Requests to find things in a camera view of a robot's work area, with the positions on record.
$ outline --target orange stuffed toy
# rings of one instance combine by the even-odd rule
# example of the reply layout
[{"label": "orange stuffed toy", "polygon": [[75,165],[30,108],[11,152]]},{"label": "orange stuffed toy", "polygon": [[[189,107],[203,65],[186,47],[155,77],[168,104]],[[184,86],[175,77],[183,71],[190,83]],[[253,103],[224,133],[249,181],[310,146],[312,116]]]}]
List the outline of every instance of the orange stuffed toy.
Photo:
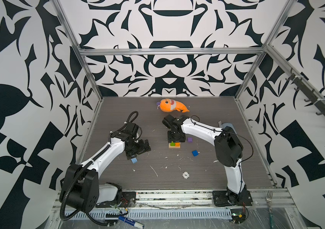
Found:
[{"label": "orange stuffed toy", "polygon": [[189,111],[183,103],[180,103],[179,101],[170,98],[165,98],[161,100],[160,105],[158,105],[157,108],[159,107],[163,112],[172,112],[174,110],[177,110],[182,111],[184,113]]}]

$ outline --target metal fork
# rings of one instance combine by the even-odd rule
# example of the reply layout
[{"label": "metal fork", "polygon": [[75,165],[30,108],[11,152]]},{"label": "metal fork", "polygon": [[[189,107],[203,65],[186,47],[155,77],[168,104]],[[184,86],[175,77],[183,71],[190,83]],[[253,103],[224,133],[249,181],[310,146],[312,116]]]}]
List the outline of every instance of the metal fork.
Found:
[{"label": "metal fork", "polygon": [[270,208],[270,228],[271,229],[274,228],[273,213],[272,213],[272,196],[273,196],[273,191],[269,191],[267,193],[267,198],[266,198],[268,207]]}]

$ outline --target blue cube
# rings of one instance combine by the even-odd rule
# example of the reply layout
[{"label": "blue cube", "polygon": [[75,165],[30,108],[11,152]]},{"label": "blue cube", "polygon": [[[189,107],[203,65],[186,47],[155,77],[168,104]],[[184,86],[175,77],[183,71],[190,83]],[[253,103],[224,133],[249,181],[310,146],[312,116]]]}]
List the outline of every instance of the blue cube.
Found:
[{"label": "blue cube", "polygon": [[193,154],[193,156],[198,156],[198,152],[197,152],[197,150],[192,151],[192,154]]}]

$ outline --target patterned backdrop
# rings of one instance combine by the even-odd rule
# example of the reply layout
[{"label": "patterned backdrop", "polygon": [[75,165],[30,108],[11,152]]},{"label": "patterned backdrop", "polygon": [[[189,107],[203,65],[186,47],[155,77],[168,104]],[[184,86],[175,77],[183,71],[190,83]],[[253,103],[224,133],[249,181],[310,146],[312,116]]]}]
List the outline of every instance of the patterned backdrop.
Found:
[{"label": "patterned backdrop", "polygon": [[81,48],[261,46],[285,2],[61,0]]},{"label": "patterned backdrop", "polygon": [[[325,96],[325,0],[299,0],[273,44]],[[279,186],[325,229],[325,117],[287,77],[266,55],[240,101]]]},{"label": "patterned backdrop", "polygon": [[48,0],[0,0],[0,228],[36,228],[97,98]]},{"label": "patterned backdrop", "polygon": [[233,96],[255,54],[88,56],[103,96]]},{"label": "patterned backdrop", "polygon": [[[261,47],[285,0],[61,0],[81,48]],[[242,55],[89,56],[103,96],[236,94]]]}]

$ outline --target table surface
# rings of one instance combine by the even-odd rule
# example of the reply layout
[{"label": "table surface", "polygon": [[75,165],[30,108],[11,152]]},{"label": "table surface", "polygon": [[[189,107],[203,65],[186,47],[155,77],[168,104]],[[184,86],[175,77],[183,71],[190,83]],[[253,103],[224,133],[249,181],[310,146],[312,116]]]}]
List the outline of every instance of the table surface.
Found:
[{"label": "table surface", "polygon": [[[140,139],[148,139],[151,151],[137,156],[133,164],[125,153],[119,154],[105,169],[100,177],[100,184],[112,182],[123,189],[204,189],[226,188],[227,178],[224,166],[217,160],[215,147],[192,135],[193,142],[181,143],[180,149],[169,149],[168,129],[162,120],[168,114],[178,117],[181,112],[162,112],[156,102],[162,98],[124,98],[106,97],[100,109],[93,133],[87,146],[84,159],[95,154],[106,142],[110,131],[116,131],[132,111],[139,115],[134,121],[142,128]],[[233,97],[177,98],[187,106],[187,116],[196,115],[200,122],[218,126],[218,122],[232,123],[237,134],[253,141],[245,126],[238,106]],[[239,138],[244,146],[243,158],[252,153],[249,143]],[[194,157],[193,150],[199,152]],[[189,173],[184,179],[183,172]],[[247,188],[271,188],[271,182],[256,149],[252,158],[242,164],[243,180]]]}]

